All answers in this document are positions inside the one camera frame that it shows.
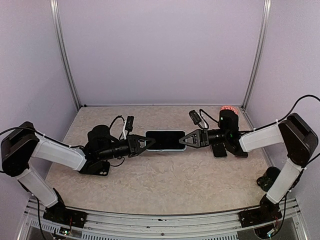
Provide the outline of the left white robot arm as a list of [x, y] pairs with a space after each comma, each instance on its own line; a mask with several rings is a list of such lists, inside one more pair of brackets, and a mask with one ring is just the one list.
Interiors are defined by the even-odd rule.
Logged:
[[87, 133], [85, 146], [71, 146], [52, 139], [37, 131], [29, 121], [5, 130], [5, 133], [7, 136], [0, 145], [3, 172], [17, 179], [61, 223], [70, 218], [70, 211], [58, 191], [50, 187], [32, 166], [31, 159], [63, 165], [83, 175], [105, 177], [111, 167], [110, 160], [136, 157], [156, 142], [136, 134], [128, 134], [119, 140], [103, 124]]

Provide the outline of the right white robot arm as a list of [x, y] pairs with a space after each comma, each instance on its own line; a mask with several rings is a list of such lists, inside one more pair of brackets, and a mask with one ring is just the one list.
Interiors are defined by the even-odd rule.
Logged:
[[210, 146], [215, 158], [223, 158], [227, 153], [247, 158], [252, 151], [277, 145], [286, 150], [286, 161], [255, 212], [260, 222], [268, 221], [276, 212], [275, 206], [289, 193], [312, 161], [320, 143], [319, 137], [295, 112], [266, 126], [241, 131], [238, 114], [231, 109], [222, 109], [217, 126], [216, 129], [201, 126], [180, 138], [179, 143], [195, 149]]

